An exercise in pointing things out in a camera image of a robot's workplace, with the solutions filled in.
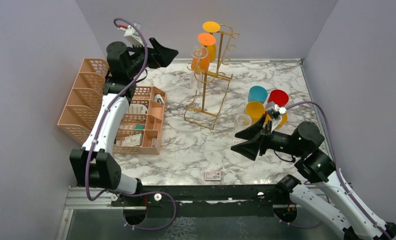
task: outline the clear cup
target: clear cup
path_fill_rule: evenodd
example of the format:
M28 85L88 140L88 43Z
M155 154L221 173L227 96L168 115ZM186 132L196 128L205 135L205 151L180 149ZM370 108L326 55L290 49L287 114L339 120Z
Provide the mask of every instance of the clear cup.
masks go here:
M236 138L235 134L250 127L251 123L252 123L252 119L247 114L238 114L235 116L235 119L233 120L233 127L235 129L232 135L233 143L237 144L244 141L243 139Z

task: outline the white wall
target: white wall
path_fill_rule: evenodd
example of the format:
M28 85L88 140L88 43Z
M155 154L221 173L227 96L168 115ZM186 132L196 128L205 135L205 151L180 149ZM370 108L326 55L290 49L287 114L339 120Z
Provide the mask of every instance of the white wall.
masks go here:
M74 0L0 1L0 239L54 239L78 147L57 128L85 57L103 54Z
M339 0L304 70L345 177L396 223L396 0Z
M113 19L142 24L146 38L191 58L206 21L227 24L239 32L237 48L226 55L245 59L304 58L337 0L77 0L102 50L122 32Z

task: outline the cable connector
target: cable connector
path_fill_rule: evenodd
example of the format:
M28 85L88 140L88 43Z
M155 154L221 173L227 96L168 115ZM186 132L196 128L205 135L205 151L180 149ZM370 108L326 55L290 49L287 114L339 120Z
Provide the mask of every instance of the cable connector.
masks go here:
M284 106L279 107L279 113L280 115L284 115L287 113L287 109Z
M134 22L133 25L135 27L137 27L138 29L141 29L141 24ZM143 47L144 46L144 43L142 42L141 37L136 32L136 30L130 25L128 25L124 31L124 38L127 41L129 41L129 43L132 44L133 47Z

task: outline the metal frame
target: metal frame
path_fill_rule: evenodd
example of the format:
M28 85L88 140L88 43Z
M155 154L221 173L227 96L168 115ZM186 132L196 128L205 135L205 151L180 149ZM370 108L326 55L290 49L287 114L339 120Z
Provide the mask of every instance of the metal frame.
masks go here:
M223 65L229 65L229 63L225 62L226 60L227 61L231 60L230 58L225 57L226 50L230 51L230 52L234 51L235 48L236 48L236 45L230 44L231 39L237 39L240 36L240 34L238 32L234 32L234 30L229 25L220 24L220 26L221 27L224 26L224 27L229 28L230 32L224 32L224 31L220 31L220 30L217 31L217 32L210 32L211 35L214 34L214 33L220 34L220 43L218 45L216 71L212 72L212 71L208 71L208 70L205 70L205 69L201 69L199 67L198 63L195 65L195 64L193 64L191 62L189 63L191 65L191 68L187 67L188 70L193 71L193 76L194 76L195 80L197 80L200 83L203 83L203 87L202 87L202 103L201 103L201 109L192 106L192 104L195 103L195 100L197 99L197 96L198 96L198 91L195 91L195 95L193 96L193 100L186 107L186 111L183 114L183 118L187 122L199 125L201 127L204 127L204 128L210 129L210 130L213 130L214 126L216 125L217 118L219 117L219 114L222 111L223 103L225 102L226 95L228 94L228 91L229 91L229 85L231 84L231 80L234 77L233 74L231 74L230 76L227 76L226 73L219 71L219 68L220 68L220 66L222 64ZM229 39L227 40L226 47L224 48L224 51L223 51L223 54L222 54L223 37L224 37L224 35L229 36ZM203 81L199 80L199 78L197 77L197 72L199 72L200 75L203 75ZM213 82L215 79L220 79L220 80L224 80L224 81L228 82L227 87L226 87L226 91L224 92L223 99L221 100L220 109L218 110L217 114L205 111L207 84ZM203 113L203 114L206 114L208 116L213 117L214 121L213 121L212 125L211 126L207 126L207 125L201 124L201 123L199 123L197 121L194 121L192 119L188 119L186 117L186 113L188 112L188 110L192 110L192 111L195 111L195 112Z
M275 194L275 184L251 185L180 185L143 186L144 192L166 192L175 199L178 217L273 217L273 209L287 208L290 200ZM316 195L326 199L325 194L314 185L307 185ZM95 196L102 189L91 188ZM97 200L89 201L84 187L69 187L57 240L66 240L74 210L125 210L142 212L145 206L130 206L119 197L111 200L113 194L103 193ZM163 197L159 202L148 197L148 218L167 218L173 214L173 204Z

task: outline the marble table surface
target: marble table surface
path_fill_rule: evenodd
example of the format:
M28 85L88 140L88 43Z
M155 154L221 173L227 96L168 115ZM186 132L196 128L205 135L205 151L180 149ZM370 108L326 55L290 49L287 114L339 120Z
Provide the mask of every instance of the marble table surface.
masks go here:
M231 63L221 69L227 75L233 74L233 79L214 130L184 120L186 107L195 94L190 89L191 72L187 64L172 63L167 68L148 71L147 79L138 85L156 86L167 94L161 153L115 154L124 174L141 179L144 185L244 185L275 184L286 174L297 172L292 163L279 160L271 150L252 161L231 151L230 147L236 141L234 117L244 111L252 86L260 85L268 91L284 90L289 94L289 105L310 100L301 66L298 63ZM217 113L227 82L217 80L207 86L205 108ZM291 134L303 121L318 124L313 106L304 104L289 110L288 121L279 132ZM207 171L220 171L221 181L205 181Z

